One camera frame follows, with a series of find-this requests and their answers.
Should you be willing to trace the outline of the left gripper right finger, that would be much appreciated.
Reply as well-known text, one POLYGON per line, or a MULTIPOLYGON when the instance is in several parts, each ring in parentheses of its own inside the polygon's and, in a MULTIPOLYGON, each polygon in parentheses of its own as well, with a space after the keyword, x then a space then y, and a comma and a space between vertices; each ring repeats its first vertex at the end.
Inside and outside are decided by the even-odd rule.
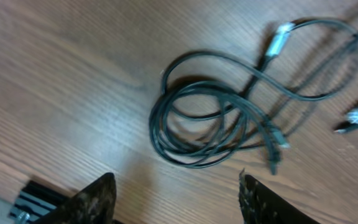
POLYGON ((318 224, 318 222, 242 170, 239 206, 246 224, 318 224))

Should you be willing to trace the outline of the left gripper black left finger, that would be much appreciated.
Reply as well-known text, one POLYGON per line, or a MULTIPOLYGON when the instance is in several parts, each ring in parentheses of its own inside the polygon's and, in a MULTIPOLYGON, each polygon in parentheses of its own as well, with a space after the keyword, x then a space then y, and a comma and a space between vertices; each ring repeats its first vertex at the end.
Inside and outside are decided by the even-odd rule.
POLYGON ((116 180, 107 172, 35 224, 113 224, 116 180))

